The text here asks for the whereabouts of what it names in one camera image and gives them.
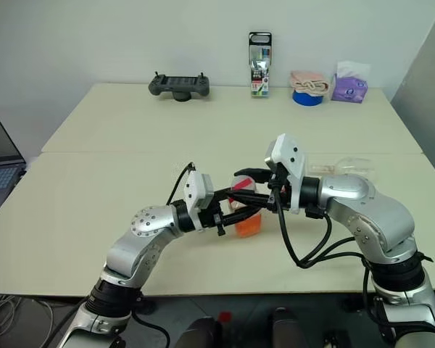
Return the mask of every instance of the white wall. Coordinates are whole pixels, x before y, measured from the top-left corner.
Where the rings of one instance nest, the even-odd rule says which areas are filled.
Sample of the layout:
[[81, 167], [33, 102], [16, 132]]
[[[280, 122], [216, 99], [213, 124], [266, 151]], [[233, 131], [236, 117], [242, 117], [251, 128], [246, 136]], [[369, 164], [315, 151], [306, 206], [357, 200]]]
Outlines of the white wall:
[[0, 117], [28, 157], [93, 82], [247, 85], [251, 30], [273, 33], [274, 86], [352, 59], [392, 98], [434, 20], [435, 0], [0, 0]]

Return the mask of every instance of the white table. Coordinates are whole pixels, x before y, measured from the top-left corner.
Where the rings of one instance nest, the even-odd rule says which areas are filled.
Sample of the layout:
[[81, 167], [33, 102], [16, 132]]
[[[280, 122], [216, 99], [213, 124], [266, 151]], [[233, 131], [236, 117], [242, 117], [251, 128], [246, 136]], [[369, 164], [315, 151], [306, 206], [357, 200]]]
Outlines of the white table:
[[[182, 166], [194, 160], [225, 187], [234, 170], [264, 167], [265, 151], [242, 156], [219, 149], [152, 153], [44, 153], [0, 209], [0, 293], [85, 295], [95, 284], [109, 246], [142, 207], [164, 204]], [[416, 223], [419, 249], [435, 260], [435, 170], [422, 154], [360, 154], [376, 164], [376, 186], [400, 200]], [[333, 163], [343, 154], [314, 154]], [[325, 222], [287, 214], [294, 248], [306, 254]], [[349, 233], [335, 223], [332, 241]], [[351, 243], [344, 250], [357, 250]], [[425, 263], [435, 288], [435, 263]], [[232, 228], [188, 233], [171, 243], [147, 281], [147, 295], [244, 294], [361, 290], [363, 267], [342, 258], [296, 268], [275, 215], [263, 215], [261, 234], [237, 238]]]
[[43, 151], [261, 154], [282, 133], [312, 153], [421, 153], [377, 88], [362, 104], [303, 107], [288, 88], [252, 99], [248, 87], [212, 87], [209, 97], [180, 103], [147, 85], [108, 83], [88, 92]]

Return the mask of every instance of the black cable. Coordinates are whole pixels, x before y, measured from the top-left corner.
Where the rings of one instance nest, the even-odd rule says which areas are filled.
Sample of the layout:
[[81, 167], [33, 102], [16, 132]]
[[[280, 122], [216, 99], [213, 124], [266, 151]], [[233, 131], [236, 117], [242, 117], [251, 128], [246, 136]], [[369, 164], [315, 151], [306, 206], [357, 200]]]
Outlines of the black cable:
[[310, 257], [312, 257], [315, 253], [317, 253], [326, 244], [328, 237], [330, 237], [330, 235], [331, 235], [332, 222], [331, 222], [330, 217], [327, 216], [327, 214], [325, 214], [324, 217], [326, 218], [326, 221], [327, 221], [327, 231], [326, 231], [325, 236], [323, 237], [322, 241], [315, 247], [315, 249], [313, 251], [311, 251], [306, 257], [303, 257], [303, 259], [300, 260], [297, 256], [297, 254], [295, 253], [293, 246], [291, 245], [291, 242], [290, 242], [289, 234], [287, 232], [287, 227], [286, 227], [286, 223], [285, 223], [285, 216], [283, 214], [283, 209], [282, 209], [282, 204], [281, 204], [281, 196], [280, 196], [278, 189], [273, 190], [273, 195], [274, 195], [275, 207], [277, 209], [279, 224], [281, 226], [281, 233], [282, 233], [283, 242], [284, 242], [285, 247], [287, 248], [287, 250], [290, 254], [290, 257], [293, 259], [293, 261], [295, 262], [295, 264], [298, 267], [303, 268], [303, 269], [307, 269], [307, 268], [311, 268], [313, 265], [315, 265], [318, 262], [332, 260], [332, 259], [335, 259], [337, 257], [344, 257], [344, 256], [356, 256], [356, 257], [359, 257], [361, 259], [364, 258], [360, 253], [357, 253], [357, 252], [340, 252], [340, 253], [333, 254], [333, 255], [327, 255], [329, 252], [331, 252], [335, 248], [341, 246], [342, 244], [345, 244], [345, 243], [348, 243], [350, 241], [355, 240], [353, 237], [349, 237], [349, 238], [345, 238], [345, 239], [342, 239], [340, 241], [333, 243], [328, 248], [326, 248], [326, 250], [321, 252], [315, 259], [309, 260]]
[[171, 195], [169, 195], [169, 198], [167, 199], [166, 205], [171, 204], [171, 201], [174, 198], [174, 194], [177, 191], [177, 187], [179, 186], [179, 183], [181, 183], [181, 180], [182, 180], [182, 177], [184, 176], [184, 174], [187, 172], [187, 170], [193, 170], [193, 169], [195, 169], [195, 165], [193, 162], [188, 163], [187, 166], [185, 166], [185, 168], [182, 169], [181, 174], [179, 174], [177, 181], [174, 184], [174, 188], [171, 191]]
[[326, 219], [326, 222], [327, 222], [326, 234], [324, 234], [324, 237], [319, 242], [319, 244], [311, 252], [309, 252], [305, 257], [303, 257], [301, 259], [302, 262], [306, 262], [311, 257], [316, 255], [323, 248], [323, 246], [326, 245], [328, 239], [331, 237], [331, 234], [332, 234], [332, 220], [330, 219], [330, 217], [327, 214], [324, 214], [324, 219]]
[[408, 321], [408, 322], [389, 322], [384, 321], [380, 318], [377, 318], [373, 313], [372, 309], [369, 306], [368, 301], [368, 281], [369, 281], [369, 268], [365, 268], [364, 270], [364, 279], [362, 280], [362, 300], [364, 302], [364, 308], [369, 318], [379, 326], [385, 326], [387, 328], [419, 328], [421, 330], [430, 331], [435, 333], [435, 326], [427, 323], [426, 321]]
[[51, 341], [54, 340], [55, 336], [62, 329], [62, 327], [66, 324], [66, 322], [76, 313], [79, 307], [88, 299], [88, 297], [84, 297], [80, 300], [71, 310], [66, 313], [66, 315], [61, 319], [61, 321], [54, 327], [53, 331], [49, 334], [49, 337], [45, 340], [45, 342], [40, 346], [40, 348], [48, 348], [50, 347]]
[[166, 338], [165, 348], [169, 348], [169, 344], [171, 343], [171, 338], [170, 338], [169, 333], [166, 331], [165, 328], [162, 328], [161, 326], [158, 326], [155, 324], [147, 323], [146, 321], [140, 319], [140, 317], [137, 315], [135, 310], [132, 311], [132, 318], [140, 325], [146, 326], [147, 328], [153, 328], [154, 330], [158, 330], [163, 335], [165, 335], [165, 338]]
[[287, 232], [287, 226], [285, 224], [285, 216], [283, 215], [283, 210], [282, 210], [281, 194], [279, 193], [277, 188], [273, 189], [273, 195], [274, 195], [275, 207], [277, 209], [278, 222], [279, 225], [281, 226], [282, 239], [285, 244], [285, 247], [289, 252], [291, 259], [295, 262], [295, 265], [304, 269], [309, 268], [309, 266], [307, 267], [303, 262], [301, 262], [297, 254], [295, 254], [293, 247], [291, 246], [289, 234]]

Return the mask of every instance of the floor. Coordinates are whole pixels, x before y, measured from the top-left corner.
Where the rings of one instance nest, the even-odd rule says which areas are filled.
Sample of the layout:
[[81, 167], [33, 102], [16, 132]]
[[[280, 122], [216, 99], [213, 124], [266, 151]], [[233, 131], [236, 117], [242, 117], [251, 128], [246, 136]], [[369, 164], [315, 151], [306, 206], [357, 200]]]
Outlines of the floor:
[[[344, 310], [345, 294], [241, 295], [205, 297], [168, 297], [156, 299], [157, 310], [142, 318], [165, 327], [171, 336], [171, 347], [195, 319], [221, 312], [231, 312], [224, 326], [225, 347], [269, 347], [268, 316], [277, 307], [287, 307], [297, 314], [310, 347], [323, 347], [323, 332], [348, 330], [353, 347], [384, 348], [377, 327], [362, 311]], [[54, 308], [58, 322], [68, 307]], [[38, 348], [49, 330], [49, 311], [31, 299], [22, 302], [13, 329], [0, 337], [1, 348]], [[128, 348], [163, 348], [163, 335], [131, 321], [122, 334]]]

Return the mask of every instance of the clear plastic container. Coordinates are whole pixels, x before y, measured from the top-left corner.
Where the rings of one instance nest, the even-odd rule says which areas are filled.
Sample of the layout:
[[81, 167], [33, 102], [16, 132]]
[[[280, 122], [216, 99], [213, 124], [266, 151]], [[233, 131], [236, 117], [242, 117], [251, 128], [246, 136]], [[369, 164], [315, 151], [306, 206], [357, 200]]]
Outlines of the clear plastic container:
[[[232, 189], [245, 189], [256, 192], [256, 183], [249, 176], [239, 175], [233, 179]], [[245, 207], [245, 204], [229, 199], [229, 206], [231, 212], [235, 212], [236, 210]], [[240, 238], [246, 238], [258, 234], [261, 231], [261, 212], [259, 211], [248, 219], [236, 223], [235, 229], [237, 236]]]
[[310, 175], [342, 175], [357, 174], [370, 181], [376, 176], [374, 164], [370, 159], [359, 157], [345, 157], [339, 160], [335, 165], [310, 164], [308, 166]]

